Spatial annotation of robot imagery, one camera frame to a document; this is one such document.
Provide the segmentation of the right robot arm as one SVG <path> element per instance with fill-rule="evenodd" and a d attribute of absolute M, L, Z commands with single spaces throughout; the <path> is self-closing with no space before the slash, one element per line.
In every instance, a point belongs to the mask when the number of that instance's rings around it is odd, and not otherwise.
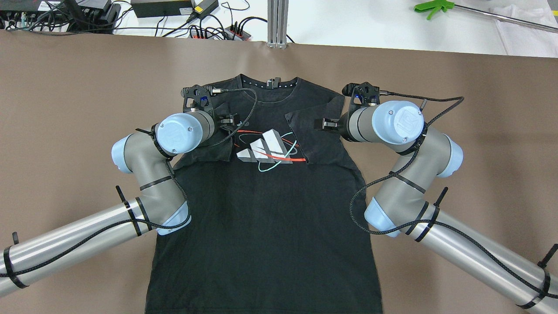
<path fill-rule="evenodd" d="M 446 190 L 435 202 L 426 200 L 431 185 L 463 162 L 462 148 L 433 123 L 409 101 L 350 105 L 340 119 L 316 121 L 319 130 L 340 133 L 350 142 L 381 143 L 398 154 L 387 175 L 367 184 L 379 189 L 359 227 L 374 235 L 406 234 L 526 312 L 555 314 L 557 277 L 543 262 L 530 262 L 444 213 Z"/>

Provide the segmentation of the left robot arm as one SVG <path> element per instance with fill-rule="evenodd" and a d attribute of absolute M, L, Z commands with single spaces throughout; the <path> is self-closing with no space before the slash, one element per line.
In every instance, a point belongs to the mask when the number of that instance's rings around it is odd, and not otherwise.
<path fill-rule="evenodd" d="M 135 177 L 139 195 L 126 197 L 117 187 L 119 201 L 109 205 L 99 197 L 78 205 L 107 205 L 74 222 L 29 240 L 13 236 L 1 250 L 1 296 L 84 262 L 108 249 L 148 232 L 160 235 L 190 222 L 187 195 L 176 182 L 173 157 L 217 141 L 218 132 L 236 127 L 236 114 L 215 115 L 203 110 L 176 113 L 149 130 L 138 129 L 117 141 L 111 155 L 115 166 Z"/>

